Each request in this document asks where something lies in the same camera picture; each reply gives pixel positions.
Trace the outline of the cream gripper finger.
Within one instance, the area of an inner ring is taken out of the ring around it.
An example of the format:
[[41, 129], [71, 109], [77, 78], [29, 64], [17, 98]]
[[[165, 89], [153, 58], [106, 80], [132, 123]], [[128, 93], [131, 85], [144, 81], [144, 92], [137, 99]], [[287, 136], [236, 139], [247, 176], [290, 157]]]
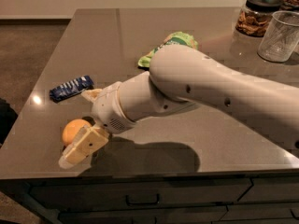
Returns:
[[94, 125], [83, 126], [70, 145], [65, 147], [59, 166], [69, 169], [84, 161], [94, 152], [103, 147], [109, 140], [109, 133]]
[[101, 89], [86, 90], [81, 93], [81, 96], [87, 101], [94, 103], [101, 91]]

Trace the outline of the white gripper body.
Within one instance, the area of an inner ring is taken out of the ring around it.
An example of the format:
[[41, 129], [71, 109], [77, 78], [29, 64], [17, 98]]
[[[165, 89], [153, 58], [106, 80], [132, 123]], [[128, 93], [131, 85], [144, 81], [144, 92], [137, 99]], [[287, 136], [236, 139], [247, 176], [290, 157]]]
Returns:
[[116, 82], [102, 89], [96, 96], [92, 117], [98, 125], [109, 133], [123, 133], [135, 127], [135, 123], [129, 120], [121, 109], [119, 96], [120, 82]]

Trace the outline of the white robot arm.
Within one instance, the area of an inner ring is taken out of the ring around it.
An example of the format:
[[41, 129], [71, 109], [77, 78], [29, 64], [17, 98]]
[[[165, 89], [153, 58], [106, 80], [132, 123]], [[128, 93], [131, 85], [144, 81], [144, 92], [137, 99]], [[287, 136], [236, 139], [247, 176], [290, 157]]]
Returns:
[[81, 163], [112, 134], [128, 131], [142, 119], [184, 113], [197, 104], [229, 114], [298, 155], [298, 88], [237, 72], [187, 46], [165, 46], [151, 59], [148, 72], [82, 96], [93, 103], [95, 124], [78, 129], [59, 159], [64, 169]]

